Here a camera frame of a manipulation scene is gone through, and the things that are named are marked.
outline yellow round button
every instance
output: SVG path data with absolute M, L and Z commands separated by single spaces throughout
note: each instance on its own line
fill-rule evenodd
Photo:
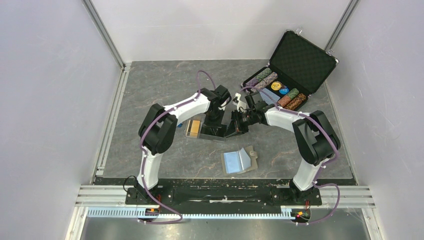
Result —
M 271 84 L 271 89 L 274 91 L 278 91 L 280 90 L 281 86 L 282 86 L 281 82 L 275 81 Z

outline purple cable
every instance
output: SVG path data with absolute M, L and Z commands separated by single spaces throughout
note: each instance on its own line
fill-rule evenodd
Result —
M 320 175 L 323 167 L 325 167 L 329 163 L 334 162 L 336 159 L 339 158 L 339 155 L 340 155 L 339 151 L 337 150 L 337 147 L 334 145 L 333 141 L 330 139 L 330 136 L 326 133 L 326 131 L 324 131 L 323 127 L 321 127 L 321 125 L 318 122 L 316 122 L 312 117 L 310 117 L 310 116 L 308 116 L 306 114 L 297 112 L 297 111 L 292 111 L 292 110 L 284 109 L 284 108 L 278 106 L 277 105 L 277 102 L 274 101 L 271 98 L 271 96 L 268 95 L 268 93 L 262 91 L 262 89 L 259 89 L 259 88 L 254 87 L 254 86 L 245 86 L 242 89 L 240 89 L 239 93 L 241 91 L 245 90 L 245 89 L 256 89 L 257 91 L 261 91 L 262 93 L 264 93 L 268 98 L 270 98 L 274 102 L 275 108 L 277 108 L 279 111 L 286 112 L 288 114 L 299 115 L 301 117 L 304 117 L 304 118 L 308 119 L 309 121 L 311 121 L 319 129 L 319 131 L 324 135 L 325 139 L 327 139 L 327 141 L 330 144 L 332 150 L 334 151 L 334 158 L 333 159 L 330 159 L 330 160 L 328 160 L 326 162 L 324 162 L 321 165 L 321 167 L 316 172 L 315 178 L 312 181 L 312 185 L 315 188 L 317 188 L 317 189 L 320 189 L 320 188 L 323 188 L 323 187 L 328 187 L 328 186 L 334 186 L 337 189 L 337 201 L 335 202 L 334 208 L 331 210 L 331 212 L 327 216 L 325 216 L 323 218 L 320 218 L 318 220 L 311 221 L 311 222 L 307 222 L 307 223 L 302 223 L 301 222 L 301 223 L 297 223 L 297 224 L 300 224 L 300 225 L 311 225 L 311 224 L 316 224 L 316 223 L 319 223 L 321 221 L 324 221 L 324 220 L 328 219 L 329 217 L 331 217 L 334 214 L 334 212 L 337 209 L 337 206 L 339 205 L 339 202 L 340 202 L 340 188 L 335 183 L 327 183 L 327 184 L 323 184 L 323 185 L 319 185 L 318 186 L 318 185 L 316 185 L 316 182 L 317 182 L 318 176 Z
M 145 222 L 145 224 L 153 224 L 153 225 L 161 225 L 161 224 L 175 224 L 175 223 L 178 223 L 178 222 L 180 222 L 181 220 L 183 220 L 183 215 L 181 215 L 181 213 L 179 213 L 178 211 L 176 211 L 175 209 L 173 209 L 173 208 L 171 208 L 171 207 L 169 207 L 169 206 L 167 206 L 167 205 L 165 205 L 165 204 L 163 204 L 163 203 L 161 203 L 159 200 L 157 200 L 156 199 L 156 197 L 154 197 L 153 195 L 152 195 L 152 193 L 149 191 L 149 189 L 147 188 L 147 184 L 146 184 L 146 180 L 145 180 L 145 178 L 144 178 L 144 174 L 145 174 L 145 167 L 146 167 L 146 159 L 147 159 L 147 151 L 143 148 L 143 142 L 145 141 L 145 138 L 146 138 L 146 136 L 147 136 L 147 134 L 149 133 L 149 131 L 152 129 L 152 127 L 159 121 L 159 119 L 161 119 L 163 116 L 165 116 L 166 114 L 168 114 L 168 113 L 170 113 L 170 112 L 172 112 L 172 111 L 174 111 L 174 109 L 175 108 L 179 108 L 179 107 L 181 107 L 181 106 L 184 106 L 184 105 L 186 105 L 186 104 L 189 104 L 189 103 L 191 103 L 191 102 L 194 102 L 195 101 L 195 99 L 198 99 L 199 98 L 199 96 L 200 96 L 200 91 L 201 91 L 201 86 L 200 86 L 200 80 L 199 80 L 199 73 L 204 73 L 204 74 L 206 74 L 206 76 L 210 79 L 210 81 L 212 82 L 212 85 L 213 85 L 213 89 L 216 89 L 216 86 L 215 86 L 215 82 L 214 82 L 214 80 L 212 80 L 212 78 L 211 78 L 211 76 L 207 73 L 207 72 L 205 72 L 204 70 L 199 70 L 199 71 L 197 71 L 197 74 L 196 74 L 196 82 L 197 82 L 197 88 L 198 88 L 198 90 L 197 90 L 197 95 L 194 97 L 194 98 L 191 98 L 191 99 L 189 99 L 189 100 L 187 100 L 187 101 L 185 101 L 185 102 L 182 102 L 182 103 L 180 103 L 180 104 L 178 104 L 178 105 L 176 105 L 175 107 L 173 107 L 173 108 L 170 108 L 170 109 L 168 109 L 168 110 L 166 110 L 165 112 L 163 112 L 162 114 L 160 114 L 159 116 L 157 116 L 151 123 L 150 123 L 150 125 L 147 127 L 147 129 L 146 129 L 146 131 L 144 132 L 144 134 L 143 134 L 143 136 L 141 136 L 141 139 L 140 139 L 140 149 L 141 149 L 141 151 L 143 151 L 143 153 L 144 153 L 144 158 L 143 158 L 143 160 L 142 160 L 142 164 L 141 164 L 141 181 L 142 181 L 142 183 L 143 183 L 143 187 L 144 187 L 144 189 L 146 190 L 146 193 L 147 193 L 147 195 L 153 200 L 153 201 L 155 201 L 159 206 L 161 206 L 161 207 L 163 207 L 164 209 L 167 209 L 167 210 L 169 210 L 169 211 L 171 211 L 171 212 L 173 212 L 173 213 L 175 213 L 175 214 L 177 214 L 178 216 L 179 216 L 179 219 L 177 219 L 177 220 L 171 220 L 171 221 L 151 221 L 151 222 Z

